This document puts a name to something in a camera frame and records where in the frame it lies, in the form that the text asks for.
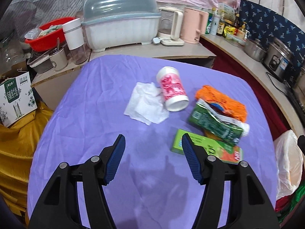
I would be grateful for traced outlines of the white paper tissue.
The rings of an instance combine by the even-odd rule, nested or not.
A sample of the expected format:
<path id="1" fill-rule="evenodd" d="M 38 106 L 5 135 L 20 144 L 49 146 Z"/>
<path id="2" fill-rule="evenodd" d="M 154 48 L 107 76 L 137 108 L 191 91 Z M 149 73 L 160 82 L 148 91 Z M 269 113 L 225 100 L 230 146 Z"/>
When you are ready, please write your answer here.
<path id="1" fill-rule="evenodd" d="M 134 87 L 124 115 L 146 125 L 160 124 L 168 119 L 170 112 L 163 104 L 161 89 L 154 83 L 138 82 Z"/>

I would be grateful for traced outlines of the orange snack wrapper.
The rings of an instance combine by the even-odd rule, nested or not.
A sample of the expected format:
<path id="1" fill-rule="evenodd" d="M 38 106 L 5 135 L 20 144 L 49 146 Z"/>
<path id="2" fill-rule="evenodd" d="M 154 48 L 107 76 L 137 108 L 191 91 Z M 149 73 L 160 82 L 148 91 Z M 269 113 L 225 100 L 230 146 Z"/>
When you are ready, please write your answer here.
<path id="1" fill-rule="evenodd" d="M 195 99 L 203 99 L 208 104 L 218 106 L 219 110 L 226 116 L 246 122 L 246 106 L 237 100 L 225 95 L 210 85 L 204 85 L 195 93 Z"/>

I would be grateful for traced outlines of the large steel steamer pot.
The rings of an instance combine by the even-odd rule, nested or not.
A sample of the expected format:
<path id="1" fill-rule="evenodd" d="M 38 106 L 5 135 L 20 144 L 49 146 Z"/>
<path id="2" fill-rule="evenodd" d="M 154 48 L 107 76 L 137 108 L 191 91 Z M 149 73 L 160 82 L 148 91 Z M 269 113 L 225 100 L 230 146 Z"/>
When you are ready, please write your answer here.
<path id="1" fill-rule="evenodd" d="M 305 70 L 302 67 L 301 72 L 297 78 L 296 84 L 293 87 L 293 92 L 300 103 L 304 103 L 305 99 Z"/>

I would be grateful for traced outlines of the navy floral cloth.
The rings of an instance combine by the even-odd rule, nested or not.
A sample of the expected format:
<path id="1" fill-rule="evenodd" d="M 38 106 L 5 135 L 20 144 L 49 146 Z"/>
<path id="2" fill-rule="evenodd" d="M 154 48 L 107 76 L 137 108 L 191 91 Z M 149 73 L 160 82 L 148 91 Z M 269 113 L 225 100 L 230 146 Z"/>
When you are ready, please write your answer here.
<path id="1" fill-rule="evenodd" d="M 246 30 L 251 39 L 259 39 L 265 48 L 274 38 L 281 40 L 293 54 L 293 69 L 299 70 L 304 58 L 304 31 L 291 21 L 257 3 L 241 0 L 241 21 L 247 23 Z"/>

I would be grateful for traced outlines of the green orange juice box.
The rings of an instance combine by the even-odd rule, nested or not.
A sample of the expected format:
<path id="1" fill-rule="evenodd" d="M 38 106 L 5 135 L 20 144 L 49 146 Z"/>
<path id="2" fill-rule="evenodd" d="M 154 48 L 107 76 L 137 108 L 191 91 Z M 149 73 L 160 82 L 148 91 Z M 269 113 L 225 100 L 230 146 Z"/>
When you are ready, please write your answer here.
<path id="1" fill-rule="evenodd" d="M 198 135 L 192 132 L 188 132 L 182 129 L 178 129 L 175 135 L 171 151 L 184 154 L 182 148 L 182 136 L 189 134 L 193 143 L 197 146 L 203 147 L 208 155 L 213 155 L 219 158 L 221 161 L 231 164 L 237 164 L 243 160 L 243 151 L 239 146 L 231 146 L 222 141 L 210 139 L 202 135 Z"/>

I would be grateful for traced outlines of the green plastic bag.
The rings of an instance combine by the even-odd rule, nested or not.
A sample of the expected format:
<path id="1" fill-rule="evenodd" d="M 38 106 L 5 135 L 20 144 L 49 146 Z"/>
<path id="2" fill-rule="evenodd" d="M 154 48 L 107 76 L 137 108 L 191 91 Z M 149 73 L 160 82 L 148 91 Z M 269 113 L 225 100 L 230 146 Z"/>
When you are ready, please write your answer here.
<path id="1" fill-rule="evenodd" d="M 282 223 L 290 212 L 296 207 L 296 205 L 304 197 L 304 182 L 297 188 L 294 194 L 286 196 L 277 201 L 277 218 L 279 223 Z"/>

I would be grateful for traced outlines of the green milk carton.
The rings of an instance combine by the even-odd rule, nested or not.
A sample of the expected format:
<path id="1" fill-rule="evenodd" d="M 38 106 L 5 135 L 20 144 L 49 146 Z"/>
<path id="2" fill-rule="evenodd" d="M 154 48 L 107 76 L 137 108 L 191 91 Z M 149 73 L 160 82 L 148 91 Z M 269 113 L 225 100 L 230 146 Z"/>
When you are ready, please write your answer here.
<path id="1" fill-rule="evenodd" d="M 232 146 L 237 145 L 240 139 L 247 136 L 250 131 L 249 124 L 218 114 L 203 99 L 198 99 L 188 121 L 191 125 L 209 131 Z"/>

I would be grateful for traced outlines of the red plastic basin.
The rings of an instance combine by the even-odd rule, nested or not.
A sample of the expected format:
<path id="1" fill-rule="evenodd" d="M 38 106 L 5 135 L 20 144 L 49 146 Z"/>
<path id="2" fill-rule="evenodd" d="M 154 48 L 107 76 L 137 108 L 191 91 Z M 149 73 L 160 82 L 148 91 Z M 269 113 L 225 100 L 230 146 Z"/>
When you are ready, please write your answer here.
<path id="1" fill-rule="evenodd" d="M 40 29 L 48 30 L 51 26 L 63 25 L 69 21 L 74 20 L 75 17 L 62 17 L 50 21 L 42 26 L 39 26 Z M 65 35 L 62 28 L 59 28 L 51 33 L 46 34 L 45 36 L 38 37 L 37 39 L 30 40 L 25 39 L 25 43 L 29 44 L 30 47 L 36 52 L 44 52 L 50 49 L 53 49 L 57 46 L 57 39 L 59 42 L 63 43 L 65 41 Z"/>

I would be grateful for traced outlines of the green tin can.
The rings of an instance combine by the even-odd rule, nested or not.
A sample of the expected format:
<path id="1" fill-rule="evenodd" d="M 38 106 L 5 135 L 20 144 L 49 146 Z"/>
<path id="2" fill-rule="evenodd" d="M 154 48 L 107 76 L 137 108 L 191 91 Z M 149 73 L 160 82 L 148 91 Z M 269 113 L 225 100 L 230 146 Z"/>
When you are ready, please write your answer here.
<path id="1" fill-rule="evenodd" d="M 206 30 L 205 30 L 205 34 L 209 34 L 210 33 L 212 20 L 213 20 L 213 14 L 209 13 L 208 21 L 207 21 L 207 25 L 206 25 Z"/>

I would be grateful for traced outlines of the small steel pot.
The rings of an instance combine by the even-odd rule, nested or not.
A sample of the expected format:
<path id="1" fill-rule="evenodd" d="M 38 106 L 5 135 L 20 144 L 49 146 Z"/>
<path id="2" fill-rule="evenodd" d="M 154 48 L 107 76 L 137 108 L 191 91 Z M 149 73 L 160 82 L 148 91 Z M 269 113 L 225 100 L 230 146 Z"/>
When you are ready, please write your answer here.
<path id="1" fill-rule="evenodd" d="M 243 50 L 248 56 L 259 62 L 263 60 L 267 52 L 261 45 L 261 41 L 259 39 L 247 39 Z"/>

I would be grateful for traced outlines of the purple tablecloth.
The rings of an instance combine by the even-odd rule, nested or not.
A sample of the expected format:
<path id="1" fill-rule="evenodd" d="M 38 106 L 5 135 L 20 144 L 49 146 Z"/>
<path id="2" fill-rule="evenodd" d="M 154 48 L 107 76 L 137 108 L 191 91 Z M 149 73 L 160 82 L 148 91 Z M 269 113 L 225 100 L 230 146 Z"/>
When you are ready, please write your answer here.
<path id="1" fill-rule="evenodd" d="M 135 85 L 154 83 L 158 71 L 179 71 L 189 97 L 188 107 L 164 122 L 146 125 L 124 114 Z M 246 81 L 205 67 L 141 58 L 106 55 L 81 68 L 46 125 L 30 169 L 27 210 L 32 213 L 47 181 L 62 162 L 84 163 L 126 138 L 126 149 L 113 181 L 104 188 L 118 228 L 191 228 L 204 187 L 193 178 L 185 156 L 171 151 L 178 129 L 196 132 L 188 124 L 195 93 L 210 85 L 246 106 L 250 131 L 239 142 L 247 161 L 272 203 L 278 171 L 270 129 L 263 110 Z"/>

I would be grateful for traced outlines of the yellow cloth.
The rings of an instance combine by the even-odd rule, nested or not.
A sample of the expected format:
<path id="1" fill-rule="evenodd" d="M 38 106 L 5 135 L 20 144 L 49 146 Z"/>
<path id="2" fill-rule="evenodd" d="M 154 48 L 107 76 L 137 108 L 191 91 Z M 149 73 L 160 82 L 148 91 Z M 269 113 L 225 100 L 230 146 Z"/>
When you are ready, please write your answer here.
<path id="1" fill-rule="evenodd" d="M 53 111 L 44 102 L 10 127 L 1 125 L 1 195 L 11 211 L 22 216 L 27 210 L 27 189 L 34 153 Z"/>

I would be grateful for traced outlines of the yellow seasoning packet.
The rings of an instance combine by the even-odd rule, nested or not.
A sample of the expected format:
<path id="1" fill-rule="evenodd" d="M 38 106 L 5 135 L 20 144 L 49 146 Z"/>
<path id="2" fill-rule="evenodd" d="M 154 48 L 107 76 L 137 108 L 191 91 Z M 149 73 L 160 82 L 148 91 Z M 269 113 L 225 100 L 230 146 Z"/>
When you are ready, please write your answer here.
<path id="1" fill-rule="evenodd" d="M 225 38 L 227 35 L 236 35 L 236 28 L 233 26 L 225 26 L 223 30 L 223 37 Z"/>

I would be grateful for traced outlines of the pink white paper cup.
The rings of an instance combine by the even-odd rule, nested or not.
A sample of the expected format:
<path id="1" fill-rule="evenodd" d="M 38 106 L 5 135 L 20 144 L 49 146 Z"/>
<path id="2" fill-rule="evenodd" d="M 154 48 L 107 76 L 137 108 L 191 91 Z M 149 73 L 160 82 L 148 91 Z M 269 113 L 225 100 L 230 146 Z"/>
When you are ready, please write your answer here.
<path id="1" fill-rule="evenodd" d="M 163 67 L 157 73 L 156 79 L 160 84 L 164 104 L 168 111 L 178 112 L 189 105 L 189 98 L 176 68 Z"/>

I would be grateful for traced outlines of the red cap sauce bottle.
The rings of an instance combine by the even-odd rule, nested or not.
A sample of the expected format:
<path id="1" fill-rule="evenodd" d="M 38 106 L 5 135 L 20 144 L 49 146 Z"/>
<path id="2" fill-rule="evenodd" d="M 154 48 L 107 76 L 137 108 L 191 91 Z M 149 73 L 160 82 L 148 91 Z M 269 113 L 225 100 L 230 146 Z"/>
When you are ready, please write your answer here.
<path id="1" fill-rule="evenodd" d="M 234 35 L 236 36 L 238 33 L 238 29 L 239 29 L 239 13 L 236 13 L 236 15 L 235 15 L 235 20 L 234 20 L 233 26 L 235 28 Z"/>

